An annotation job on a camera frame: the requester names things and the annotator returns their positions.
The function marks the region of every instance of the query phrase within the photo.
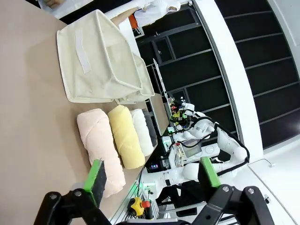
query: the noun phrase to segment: table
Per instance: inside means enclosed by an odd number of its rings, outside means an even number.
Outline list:
[[[0,224],[33,224],[44,195],[66,194],[90,169],[78,114],[117,104],[75,104],[65,95],[56,31],[65,24],[24,0],[0,8]],[[144,108],[145,103],[130,108]],[[127,184],[104,199],[107,217],[118,208],[141,168],[124,170]],[[72,224],[83,224],[77,220]]]
[[[150,104],[159,134],[162,136],[165,130],[168,128],[170,122],[161,95],[155,93],[155,95],[150,98]]]

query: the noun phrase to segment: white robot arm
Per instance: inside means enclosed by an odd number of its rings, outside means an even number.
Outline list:
[[[230,154],[231,158],[229,162],[226,163],[213,163],[214,169],[219,176],[224,173],[233,172],[234,170],[234,173],[236,173],[236,169],[249,162],[249,151],[236,137],[223,129],[211,118],[206,117],[205,114],[201,112],[191,110],[191,108],[193,109],[191,105],[192,104],[184,103],[182,104],[182,108],[186,110],[186,115],[195,118],[195,122],[188,130],[173,134],[174,141],[182,145],[184,145],[182,141],[188,139],[200,139],[199,142],[201,142],[203,139],[209,138],[211,133],[217,131],[217,144],[219,148]],[[184,167],[177,167],[155,173],[147,173],[147,170],[144,170],[141,179],[143,190],[146,193],[153,193],[150,197],[156,199],[166,186],[180,184],[190,180],[197,181],[198,169],[198,163],[189,163]]]

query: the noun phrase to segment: black wall panel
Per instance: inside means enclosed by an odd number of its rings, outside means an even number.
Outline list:
[[[157,41],[156,45],[157,49],[160,51],[160,58],[162,62],[172,59],[172,55],[165,38]]]
[[[283,35],[240,42],[236,46],[244,67],[291,56]]]
[[[196,111],[204,111],[229,103],[222,78],[189,87],[187,93]]]
[[[298,81],[292,59],[248,69],[246,73],[253,95]]]
[[[196,27],[170,35],[169,39],[177,58],[210,49],[210,43],[203,27]]]
[[[215,0],[215,2],[223,17],[270,10],[266,0]]]
[[[151,42],[139,45],[139,51],[141,54],[141,58],[145,61],[146,65],[152,64],[153,59],[155,59],[157,62],[157,58],[155,56],[155,52]]]
[[[167,14],[155,23],[143,27],[146,36],[157,35],[167,30],[195,23],[189,10],[182,10],[177,13]]]
[[[278,35],[282,30],[267,0],[216,3],[246,69],[264,149],[300,134],[299,76],[284,34]]]
[[[281,32],[273,13],[234,17],[226,24],[235,41]]]
[[[221,75],[213,51],[159,67],[166,90],[173,90]]]
[[[254,98],[259,122],[263,122],[300,107],[299,84]]]
[[[220,109],[216,109],[214,111],[207,112],[206,115],[213,118],[214,121],[217,121],[229,132],[236,130],[234,118],[230,106],[226,106]]]
[[[293,112],[277,120],[260,126],[262,145],[272,146],[300,133],[300,111]]]

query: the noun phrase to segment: person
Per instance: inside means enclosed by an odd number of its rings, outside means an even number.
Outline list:
[[[122,6],[130,0],[25,0],[60,19],[71,24],[88,13],[99,9],[106,13]]]
[[[181,7],[179,1],[166,1],[155,0],[150,4],[144,6],[142,9],[139,7],[132,8],[120,15],[111,19],[111,21],[118,25],[126,18],[129,18],[131,27],[144,27],[154,23],[156,20],[165,16],[168,12],[177,12]]]

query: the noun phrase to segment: white shirt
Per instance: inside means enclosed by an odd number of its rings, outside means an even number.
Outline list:
[[[147,11],[138,10],[135,12],[135,19],[139,27],[154,23],[168,13],[168,3],[164,0],[155,0],[147,7]]]

